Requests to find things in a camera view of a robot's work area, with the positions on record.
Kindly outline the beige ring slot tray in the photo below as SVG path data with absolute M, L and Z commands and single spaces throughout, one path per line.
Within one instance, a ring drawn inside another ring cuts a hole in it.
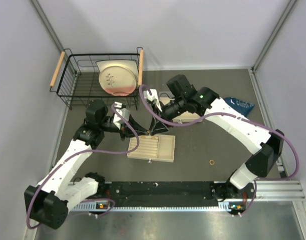
M 174 135 L 142 135 L 139 137 L 139 146 L 133 152 L 129 152 L 127 157 L 149 162 L 159 161 L 173 163 L 175 156 L 175 140 L 176 137 Z

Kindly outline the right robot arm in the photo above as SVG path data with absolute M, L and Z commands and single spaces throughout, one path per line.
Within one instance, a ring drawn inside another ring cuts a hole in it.
M 249 122 L 219 94 L 208 87 L 196 89 L 183 74 L 172 77 L 167 86 L 173 94 L 167 104 L 160 102 L 156 89 L 140 90 L 142 101 L 153 115 L 151 134 L 164 133 L 170 127 L 178 126 L 173 119 L 185 112 L 197 114 L 199 119 L 191 121 L 190 125 L 207 120 L 237 139 L 251 154 L 225 183 L 230 197 L 239 197 L 249 183 L 267 177 L 282 153 L 283 132 Z

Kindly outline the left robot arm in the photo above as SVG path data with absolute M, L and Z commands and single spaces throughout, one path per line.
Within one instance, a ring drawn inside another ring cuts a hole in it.
M 64 155 L 36 186 L 27 187 L 24 199 L 28 229 L 46 225 L 56 230 L 76 205 L 88 197 L 101 198 L 105 195 L 104 178 L 94 173 L 87 174 L 73 186 L 69 183 L 86 159 L 100 152 L 97 148 L 106 132 L 117 133 L 122 140 L 149 134 L 132 118 L 124 104 L 115 102 L 111 109 L 113 115 L 108 116 L 108 107 L 103 100 L 90 101 L 86 117 Z M 35 227 L 31 225 L 32 220 L 38 223 Z

